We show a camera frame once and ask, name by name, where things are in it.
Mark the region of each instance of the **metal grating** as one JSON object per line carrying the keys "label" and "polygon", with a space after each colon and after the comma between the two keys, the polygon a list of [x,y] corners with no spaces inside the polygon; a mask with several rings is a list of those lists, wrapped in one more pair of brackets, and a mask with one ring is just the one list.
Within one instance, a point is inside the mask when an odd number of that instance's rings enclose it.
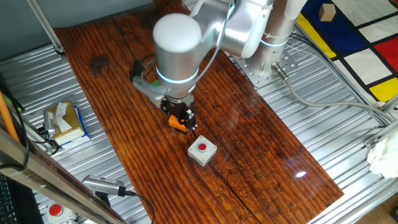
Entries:
{"label": "metal grating", "polygon": [[[22,115],[37,128],[43,124],[44,108],[63,100],[71,100],[79,107],[91,141],[53,156],[66,170],[80,181],[87,175],[98,175],[121,180],[128,189],[134,190],[68,61],[55,53],[52,45],[1,62],[0,72],[26,108]],[[42,213],[53,202],[41,194],[36,194],[35,198]],[[109,196],[109,201],[123,218],[132,218],[140,224],[150,223],[139,198]],[[91,223],[80,218],[80,222]],[[46,215],[43,220],[48,223]]]}
{"label": "metal grating", "polygon": [[[196,0],[184,2],[192,9]],[[290,43],[293,44],[301,49],[307,47],[298,42]],[[300,96],[319,103],[358,100],[353,89],[341,81],[344,76],[340,71],[326,68],[314,56],[294,50],[289,52],[298,63],[298,71],[289,77]],[[55,160],[79,180],[94,174],[121,180],[133,189],[67,60],[60,58],[52,46],[1,62],[0,72],[26,107],[24,116],[36,127],[43,122],[43,109],[59,101],[69,99],[81,109],[91,141],[59,152],[54,155]],[[396,179],[384,179],[369,171],[368,150],[363,142],[380,129],[378,121],[367,111],[344,106],[306,107],[296,102],[280,80],[258,92],[345,193],[310,223],[355,222],[398,192]],[[39,194],[36,200],[41,211],[52,202]],[[112,197],[110,202],[124,218],[131,217],[136,223],[150,222],[138,198]]]}

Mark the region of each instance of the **mounting plate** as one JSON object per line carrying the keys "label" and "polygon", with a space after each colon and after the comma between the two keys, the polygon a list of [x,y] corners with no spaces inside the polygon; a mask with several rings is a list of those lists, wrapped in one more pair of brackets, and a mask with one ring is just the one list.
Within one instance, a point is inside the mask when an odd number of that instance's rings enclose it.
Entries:
{"label": "mounting plate", "polygon": [[[279,76],[276,74],[276,72],[273,72],[272,70],[270,70],[269,73],[260,72],[259,70],[252,71],[246,65],[244,58],[235,55],[233,57],[256,88],[263,87],[264,85],[279,79]],[[283,51],[282,64],[280,66],[288,75],[296,71],[298,67],[297,63],[292,59],[286,50]]]}

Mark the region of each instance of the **emergency stop button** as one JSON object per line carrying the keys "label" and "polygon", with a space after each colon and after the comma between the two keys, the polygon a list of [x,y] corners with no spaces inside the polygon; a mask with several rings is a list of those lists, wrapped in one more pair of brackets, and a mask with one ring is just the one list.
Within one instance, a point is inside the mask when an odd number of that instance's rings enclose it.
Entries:
{"label": "emergency stop button", "polygon": [[51,216],[60,216],[62,214],[62,207],[59,204],[51,205],[49,209],[49,213]]}
{"label": "emergency stop button", "polygon": [[199,145],[199,151],[201,151],[201,152],[206,151],[206,148],[207,148],[206,145],[203,143]]}

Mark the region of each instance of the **cardboard box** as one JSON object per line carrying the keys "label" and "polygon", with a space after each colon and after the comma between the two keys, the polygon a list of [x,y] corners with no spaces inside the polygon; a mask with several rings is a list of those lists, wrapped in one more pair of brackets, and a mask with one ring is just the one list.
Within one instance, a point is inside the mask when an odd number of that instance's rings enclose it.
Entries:
{"label": "cardboard box", "polygon": [[336,14],[334,4],[323,4],[319,10],[319,20],[323,22],[331,22]]}

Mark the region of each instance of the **yellow square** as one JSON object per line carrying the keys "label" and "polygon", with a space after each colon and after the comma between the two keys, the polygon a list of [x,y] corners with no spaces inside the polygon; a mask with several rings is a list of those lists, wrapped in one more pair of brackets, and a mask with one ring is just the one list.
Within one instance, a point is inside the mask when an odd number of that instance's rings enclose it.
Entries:
{"label": "yellow square", "polygon": [[370,88],[379,101],[387,102],[398,94],[398,78],[393,78]]}

